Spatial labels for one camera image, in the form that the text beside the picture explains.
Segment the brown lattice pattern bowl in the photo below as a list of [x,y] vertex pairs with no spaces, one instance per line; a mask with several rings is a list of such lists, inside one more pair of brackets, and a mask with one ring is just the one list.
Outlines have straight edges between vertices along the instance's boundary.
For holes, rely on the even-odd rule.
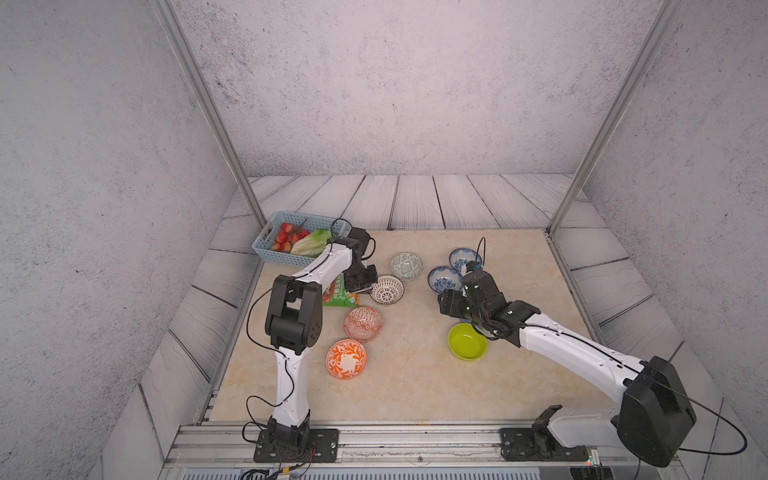
[[370,296],[380,305],[392,305],[400,301],[405,293],[403,282],[393,275],[381,275],[372,285]]

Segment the blue floral bowl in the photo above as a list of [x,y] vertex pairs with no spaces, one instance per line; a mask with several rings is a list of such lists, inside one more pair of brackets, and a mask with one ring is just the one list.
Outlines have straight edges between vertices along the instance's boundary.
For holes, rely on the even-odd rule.
[[464,276],[471,271],[471,268],[467,267],[470,262],[474,262],[479,267],[483,266],[482,256],[477,251],[470,248],[456,248],[449,255],[450,265],[453,269],[458,271],[461,276]]
[[438,266],[433,268],[427,277],[432,291],[441,294],[446,290],[459,291],[462,286],[462,277],[459,271],[451,266]]

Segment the red diamond pattern bowl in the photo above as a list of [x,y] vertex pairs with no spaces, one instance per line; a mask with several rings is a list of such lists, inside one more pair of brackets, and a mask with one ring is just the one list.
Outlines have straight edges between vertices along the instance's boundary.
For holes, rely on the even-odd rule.
[[366,343],[374,340],[383,328],[381,314],[372,307],[360,306],[344,318],[343,330],[349,339]]

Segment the green geometric pattern bowl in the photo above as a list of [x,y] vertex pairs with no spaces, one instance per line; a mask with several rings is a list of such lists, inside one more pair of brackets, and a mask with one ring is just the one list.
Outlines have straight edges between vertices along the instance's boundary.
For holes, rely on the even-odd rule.
[[423,260],[412,252],[402,252],[390,261],[391,273],[403,282],[416,279],[424,269]]

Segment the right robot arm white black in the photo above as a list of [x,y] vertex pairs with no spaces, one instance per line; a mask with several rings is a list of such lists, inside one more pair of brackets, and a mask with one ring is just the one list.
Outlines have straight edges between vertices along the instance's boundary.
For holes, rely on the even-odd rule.
[[592,410],[551,405],[530,428],[521,453],[543,459],[581,447],[623,447],[640,461],[666,467],[696,423],[675,367],[598,344],[522,300],[509,301],[493,277],[474,270],[460,289],[438,295],[442,314],[466,320],[490,340],[504,340],[567,368],[605,393],[614,404]]

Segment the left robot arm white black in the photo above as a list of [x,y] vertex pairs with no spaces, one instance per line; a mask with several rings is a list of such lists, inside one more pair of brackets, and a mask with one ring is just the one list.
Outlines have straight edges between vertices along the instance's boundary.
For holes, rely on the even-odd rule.
[[331,238],[320,254],[294,275],[278,276],[270,292],[265,332],[276,351],[276,405],[267,434],[277,444],[304,450],[310,439],[307,368],[304,354],[320,337],[323,293],[339,276],[353,291],[370,288],[378,280],[376,267],[365,265],[370,234],[353,227],[345,236]]

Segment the green snack chip bag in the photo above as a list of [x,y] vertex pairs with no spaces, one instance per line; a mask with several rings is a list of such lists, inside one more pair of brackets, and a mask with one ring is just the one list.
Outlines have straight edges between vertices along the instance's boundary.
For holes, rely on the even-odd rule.
[[323,293],[323,305],[331,307],[357,307],[359,295],[346,289],[344,275],[339,275]]

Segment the lime green bowl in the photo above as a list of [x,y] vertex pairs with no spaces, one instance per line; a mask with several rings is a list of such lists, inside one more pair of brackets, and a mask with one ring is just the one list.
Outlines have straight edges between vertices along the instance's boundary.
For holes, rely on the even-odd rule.
[[463,361],[481,359],[487,352],[488,339],[478,333],[469,323],[454,325],[448,333],[451,353]]

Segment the green lettuce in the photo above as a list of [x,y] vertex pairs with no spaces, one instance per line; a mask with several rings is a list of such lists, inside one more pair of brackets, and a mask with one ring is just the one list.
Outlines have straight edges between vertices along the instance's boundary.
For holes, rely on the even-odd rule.
[[316,258],[324,251],[331,238],[332,233],[328,229],[314,230],[294,243],[291,248],[291,253],[294,255]]

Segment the red strawberries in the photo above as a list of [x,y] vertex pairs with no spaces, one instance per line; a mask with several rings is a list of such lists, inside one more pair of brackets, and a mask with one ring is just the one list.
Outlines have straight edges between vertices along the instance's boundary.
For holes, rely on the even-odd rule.
[[293,246],[309,235],[302,224],[294,225],[284,222],[281,224],[276,239],[271,247],[273,251],[290,253]]

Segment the orange floral bowl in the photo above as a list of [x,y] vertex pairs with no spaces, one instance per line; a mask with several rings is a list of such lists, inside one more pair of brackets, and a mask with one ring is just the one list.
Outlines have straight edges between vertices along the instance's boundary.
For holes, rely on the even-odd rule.
[[366,368],[368,355],[364,345],[353,339],[336,342],[326,355],[326,370],[338,380],[358,377]]

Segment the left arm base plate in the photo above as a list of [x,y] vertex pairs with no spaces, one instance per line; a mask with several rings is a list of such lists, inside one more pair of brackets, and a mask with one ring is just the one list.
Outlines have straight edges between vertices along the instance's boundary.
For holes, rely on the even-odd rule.
[[256,440],[253,462],[257,464],[334,463],[338,455],[339,430],[318,429],[301,433],[296,439],[279,439],[266,430]]

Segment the left aluminium frame post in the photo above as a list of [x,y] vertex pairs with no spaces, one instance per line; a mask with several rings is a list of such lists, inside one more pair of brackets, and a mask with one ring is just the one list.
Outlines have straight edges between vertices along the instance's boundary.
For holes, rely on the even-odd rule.
[[177,61],[193,91],[198,105],[221,150],[235,183],[243,196],[249,213],[256,225],[263,227],[266,219],[247,178],[244,166],[235,149],[223,119],[217,109],[213,96],[208,89],[192,48],[183,32],[171,1],[154,0],[151,4],[159,18]]

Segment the aluminium frame post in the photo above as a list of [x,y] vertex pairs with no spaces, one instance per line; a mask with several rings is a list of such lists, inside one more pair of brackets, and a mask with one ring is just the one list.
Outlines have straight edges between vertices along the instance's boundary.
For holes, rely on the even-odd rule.
[[650,29],[631,62],[606,115],[572,176],[571,183],[565,192],[563,200],[545,229],[550,239],[553,239],[558,230],[564,225],[565,219],[570,213],[579,192],[586,184],[609,144],[643,78],[653,65],[655,57],[658,55],[672,29],[683,4],[684,2],[681,0],[666,0],[661,3],[658,14],[651,23]]
[[159,18],[177,61],[193,91],[198,105],[221,150],[235,183],[243,196],[249,213],[256,225],[263,227],[266,219],[247,178],[244,166],[235,149],[223,119],[217,109],[213,96],[208,89],[192,48],[183,32],[171,1],[154,0],[151,4]]

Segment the right aluminium frame post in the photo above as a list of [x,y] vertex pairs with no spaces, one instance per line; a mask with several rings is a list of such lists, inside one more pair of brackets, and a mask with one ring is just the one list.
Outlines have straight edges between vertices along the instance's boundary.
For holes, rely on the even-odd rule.
[[550,239],[553,239],[558,230],[564,225],[565,219],[570,213],[579,192],[586,184],[609,144],[643,78],[653,65],[655,57],[658,55],[672,29],[683,4],[684,2],[681,0],[666,0],[661,3],[658,14],[651,23],[650,29],[631,62],[606,115],[572,176],[571,183],[565,192],[563,200],[545,229]]

